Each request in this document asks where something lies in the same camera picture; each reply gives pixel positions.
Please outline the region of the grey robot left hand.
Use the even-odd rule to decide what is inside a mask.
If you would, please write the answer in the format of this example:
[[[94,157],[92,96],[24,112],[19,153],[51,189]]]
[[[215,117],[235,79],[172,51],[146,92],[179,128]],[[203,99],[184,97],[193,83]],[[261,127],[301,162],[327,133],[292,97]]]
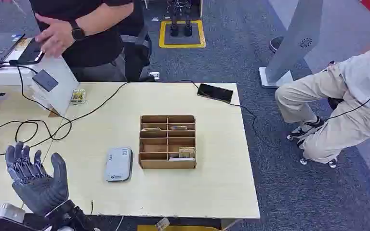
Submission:
[[[30,147],[18,142],[9,145],[5,153],[7,172],[12,188],[23,203],[35,214],[45,216],[69,198],[66,163],[59,153],[53,153],[53,175],[49,175],[42,162],[41,150],[30,161]]]

